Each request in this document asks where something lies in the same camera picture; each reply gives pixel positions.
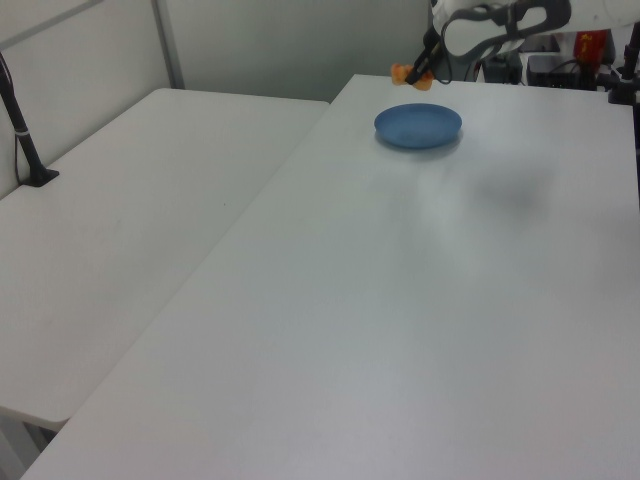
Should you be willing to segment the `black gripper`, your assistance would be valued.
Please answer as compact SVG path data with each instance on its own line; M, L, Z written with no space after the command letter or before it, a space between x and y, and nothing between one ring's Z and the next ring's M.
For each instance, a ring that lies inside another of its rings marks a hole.
M442 54L445 53L442 37L435 27L430 27L423 37L424 50L415 60L411 70L406 76L407 84L417 84L425 80L429 75L434 75L442 62Z

